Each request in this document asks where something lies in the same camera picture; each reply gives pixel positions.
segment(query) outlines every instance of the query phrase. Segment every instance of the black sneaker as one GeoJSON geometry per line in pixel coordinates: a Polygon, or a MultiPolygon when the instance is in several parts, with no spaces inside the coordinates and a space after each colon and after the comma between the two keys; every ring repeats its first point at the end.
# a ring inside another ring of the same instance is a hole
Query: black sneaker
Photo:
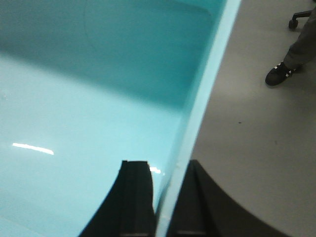
{"type": "Polygon", "coordinates": [[[266,77],[267,85],[278,85],[284,82],[289,76],[293,74],[296,69],[290,69],[285,66],[283,62],[269,71],[266,77]]]}

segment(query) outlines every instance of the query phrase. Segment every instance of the gray floor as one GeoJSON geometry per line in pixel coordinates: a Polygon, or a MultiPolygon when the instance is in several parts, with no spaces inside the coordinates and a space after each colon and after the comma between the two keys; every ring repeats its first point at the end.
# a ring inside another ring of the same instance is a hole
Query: gray floor
{"type": "Polygon", "coordinates": [[[311,0],[243,0],[193,158],[246,210],[292,237],[316,236],[316,60],[277,88],[311,0]]]}

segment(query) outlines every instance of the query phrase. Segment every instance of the turquoise plastic surface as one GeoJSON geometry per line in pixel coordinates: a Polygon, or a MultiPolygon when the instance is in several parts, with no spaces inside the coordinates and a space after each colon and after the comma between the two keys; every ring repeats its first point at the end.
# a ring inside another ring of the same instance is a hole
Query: turquoise plastic surface
{"type": "Polygon", "coordinates": [[[77,236],[126,159],[164,236],[238,6],[2,1],[0,235],[77,236]]]}

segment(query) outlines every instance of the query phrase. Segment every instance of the chair wheel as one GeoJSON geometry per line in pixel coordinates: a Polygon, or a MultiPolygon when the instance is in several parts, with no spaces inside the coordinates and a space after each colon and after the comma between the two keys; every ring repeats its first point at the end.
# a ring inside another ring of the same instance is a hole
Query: chair wheel
{"type": "Polygon", "coordinates": [[[294,30],[296,27],[298,26],[298,20],[290,20],[290,22],[288,23],[288,27],[291,29],[291,30],[294,30]]]}

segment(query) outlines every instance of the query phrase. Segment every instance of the person's leg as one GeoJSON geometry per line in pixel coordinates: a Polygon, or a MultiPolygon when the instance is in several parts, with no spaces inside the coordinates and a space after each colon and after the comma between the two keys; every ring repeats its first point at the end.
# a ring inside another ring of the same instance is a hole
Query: person's leg
{"type": "Polygon", "coordinates": [[[297,41],[291,45],[284,58],[286,67],[296,69],[316,56],[316,8],[304,25],[297,41]]]}
{"type": "Polygon", "coordinates": [[[297,41],[290,46],[283,62],[274,67],[266,77],[267,85],[285,81],[301,65],[316,56],[316,8],[305,23],[297,41]]]}

